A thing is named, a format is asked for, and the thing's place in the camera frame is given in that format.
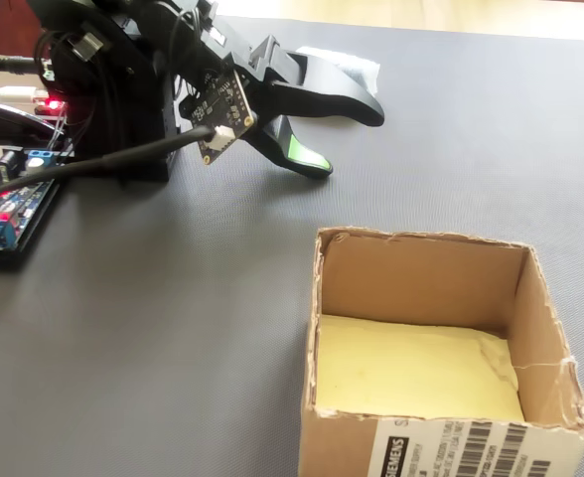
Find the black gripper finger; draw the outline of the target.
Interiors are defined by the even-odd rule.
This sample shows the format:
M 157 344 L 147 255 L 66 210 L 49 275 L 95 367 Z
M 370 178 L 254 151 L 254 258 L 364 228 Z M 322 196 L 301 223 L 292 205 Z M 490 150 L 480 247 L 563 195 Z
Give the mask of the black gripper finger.
M 366 89 L 336 65 L 288 52 L 273 36 L 264 41 L 264 121 L 278 116 L 342 116 L 363 125 L 384 124 L 384 111 Z
M 298 140 L 285 115 L 252 127 L 245 133 L 245 141 L 277 167 L 306 178 L 325 180 L 333 173 L 332 164 L 323 155 Z

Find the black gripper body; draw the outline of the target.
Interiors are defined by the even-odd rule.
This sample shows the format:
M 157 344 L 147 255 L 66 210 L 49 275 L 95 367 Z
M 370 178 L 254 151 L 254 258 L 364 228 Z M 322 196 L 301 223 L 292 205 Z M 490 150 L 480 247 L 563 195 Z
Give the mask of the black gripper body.
M 259 119 L 283 115 L 277 100 L 279 87 L 285 84 L 285 51 L 273 36 L 253 47 L 226 20 L 209 14 L 204 17 L 200 40 L 203 82 L 236 78 Z

